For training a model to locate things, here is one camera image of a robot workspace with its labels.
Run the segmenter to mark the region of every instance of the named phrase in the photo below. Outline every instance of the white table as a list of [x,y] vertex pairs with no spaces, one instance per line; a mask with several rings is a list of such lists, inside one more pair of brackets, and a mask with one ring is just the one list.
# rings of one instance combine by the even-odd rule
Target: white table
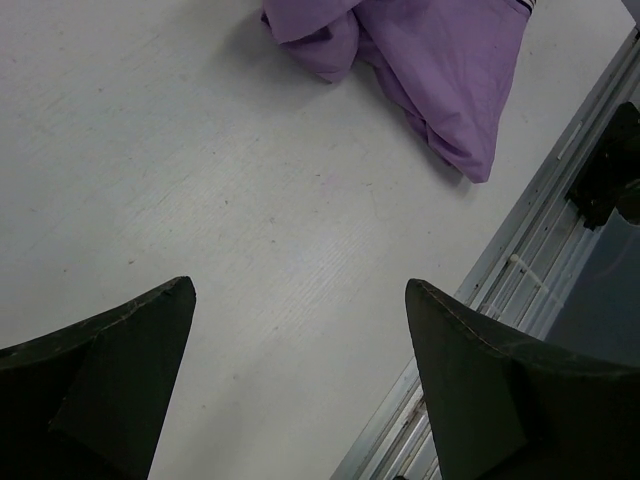
[[406,281],[455,291],[633,26],[538,2],[478,187],[366,67],[293,64],[258,6],[0,10],[0,347],[190,275],[153,479],[328,478],[412,355]]

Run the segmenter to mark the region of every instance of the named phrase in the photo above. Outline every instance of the striped trim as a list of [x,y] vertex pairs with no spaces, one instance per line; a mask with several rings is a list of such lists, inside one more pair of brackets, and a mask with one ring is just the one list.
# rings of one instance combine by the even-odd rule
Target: striped trim
[[533,13],[533,7],[536,6],[538,0],[516,0],[520,5],[529,10],[529,13]]

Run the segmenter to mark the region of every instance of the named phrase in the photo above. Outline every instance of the crumpled cloth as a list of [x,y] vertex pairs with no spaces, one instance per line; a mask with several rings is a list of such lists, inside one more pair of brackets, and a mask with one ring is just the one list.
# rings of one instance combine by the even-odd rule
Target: crumpled cloth
[[535,0],[264,0],[263,22],[330,82],[358,57],[411,127],[474,183],[486,182],[498,123]]

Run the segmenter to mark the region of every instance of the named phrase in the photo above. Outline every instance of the white tabletop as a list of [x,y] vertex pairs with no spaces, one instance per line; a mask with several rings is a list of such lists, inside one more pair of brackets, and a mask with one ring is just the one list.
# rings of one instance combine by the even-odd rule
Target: white tabletop
[[190,275],[153,479],[328,478],[412,355],[406,281],[460,285],[633,26],[619,0],[539,0],[473,186],[366,67],[323,84],[257,9],[0,11],[0,347]]

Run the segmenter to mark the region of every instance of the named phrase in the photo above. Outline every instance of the purple cloth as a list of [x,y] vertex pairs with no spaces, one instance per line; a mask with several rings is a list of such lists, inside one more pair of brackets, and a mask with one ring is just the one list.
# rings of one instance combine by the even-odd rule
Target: purple cloth
[[411,127],[472,182],[486,182],[534,0],[264,0],[275,40],[322,78],[356,56]]

